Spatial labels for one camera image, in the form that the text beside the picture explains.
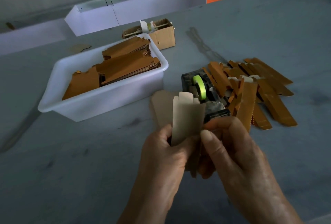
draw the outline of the table surface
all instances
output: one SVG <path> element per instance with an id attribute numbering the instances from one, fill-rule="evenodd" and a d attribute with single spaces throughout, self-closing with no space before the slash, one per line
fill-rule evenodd
<path id="1" fill-rule="evenodd" d="M 235 61 L 258 57 L 294 81 L 288 87 L 295 96 L 282 99 L 298 126 L 270 119 L 272 130 L 253 127 L 251 135 L 304 220 L 331 212 L 330 15 L 331 0 L 223 0 L 162 16 L 173 22 L 176 36 L 176 47 L 162 51 L 169 62 L 166 90 L 180 90 L 181 74 L 220 61 L 219 55 Z M 132 25 L 0 57 L 0 140 L 28 114 L 70 47 L 115 42 Z M 191 28 L 212 51 L 192 40 Z M 146 98 L 83 122 L 43 113 L 0 155 L 1 222 L 115 223 L 134 183 L 141 146 L 155 128 L 148 103 Z M 166 222 L 243 219 L 216 175 L 202 180 L 185 174 Z"/>

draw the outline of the right hand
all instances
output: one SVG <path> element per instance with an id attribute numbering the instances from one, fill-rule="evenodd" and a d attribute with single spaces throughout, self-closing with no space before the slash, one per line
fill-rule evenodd
<path id="1" fill-rule="evenodd" d="M 216 170 L 230 201 L 250 223 L 303 223 L 283 195 L 265 154 L 238 118 L 216 118 L 204 128 L 206 154 L 202 153 L 198 168 L 203 178 Z"/>

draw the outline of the white plastic tub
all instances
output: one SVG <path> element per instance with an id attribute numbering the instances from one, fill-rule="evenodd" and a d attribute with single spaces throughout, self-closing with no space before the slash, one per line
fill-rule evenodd
<path id="1" fill-rule="evenodd" d="M 148 34 L 140 34 L 138 37 L 151 39 Z M 149 97 L 155 91 L 162 90 L 163 72 L 169 65 L 151 40 L 151 54 L 160 60 L 160 67 L 62 100 L 75 71 L 87 71 L 93 65 L 101 63 L 103 61 L 102 51 L 125 40 L 127 39 L 72 55 L 56 62 L 45 93 L 38 105 L 38 110 L 43 113 L 55 111 L 79 122 Z"/>

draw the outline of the tape roll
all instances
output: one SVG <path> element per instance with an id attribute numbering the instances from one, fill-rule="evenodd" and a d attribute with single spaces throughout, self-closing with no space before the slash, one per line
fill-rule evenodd
<path id="1" fill-rule="evenodd" d="M 199 100 L 205 100 L 207 97 L 206 87 L 200 75 L 193 76 L 193 84 L 198 85 L 200 89 Z"/>

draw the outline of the cardboard box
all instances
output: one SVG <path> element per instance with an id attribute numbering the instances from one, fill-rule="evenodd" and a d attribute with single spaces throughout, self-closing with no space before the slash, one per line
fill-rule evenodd
<path id="1" fill-rule="evenodd" d="M 161 19 L 154 21 L 155 26 L 164 25 L 159 27 L 158 30 L 149 33 L 149 36 L 158 47 L 159 50 L 166 49 L 176 45 L 174 27 L 167 19 Z M 132 27 L 125 30 L 122 34 L 122 38 L 129 38 L 133 35 L 140 34 L 142 32 L 141 26 Z"/>

